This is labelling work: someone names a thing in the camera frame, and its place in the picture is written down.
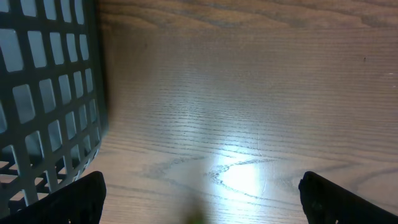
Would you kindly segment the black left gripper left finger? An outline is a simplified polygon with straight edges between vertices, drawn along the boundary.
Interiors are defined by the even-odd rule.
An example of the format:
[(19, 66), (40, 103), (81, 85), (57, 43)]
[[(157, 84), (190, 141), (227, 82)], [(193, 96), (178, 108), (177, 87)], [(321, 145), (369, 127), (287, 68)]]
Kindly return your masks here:
[(105, 198), (103, 174), (95, 171), (15, 214), (2, 218), (1, 224), (98, 224)]

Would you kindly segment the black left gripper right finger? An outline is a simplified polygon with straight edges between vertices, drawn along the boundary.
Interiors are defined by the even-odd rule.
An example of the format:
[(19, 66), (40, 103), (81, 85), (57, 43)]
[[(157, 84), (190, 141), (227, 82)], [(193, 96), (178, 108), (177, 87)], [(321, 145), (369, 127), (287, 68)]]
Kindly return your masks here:
[(309, 224), (397, 223), (397, 215), (312, 171), (304, 173), (298, 189), (303, 212)]

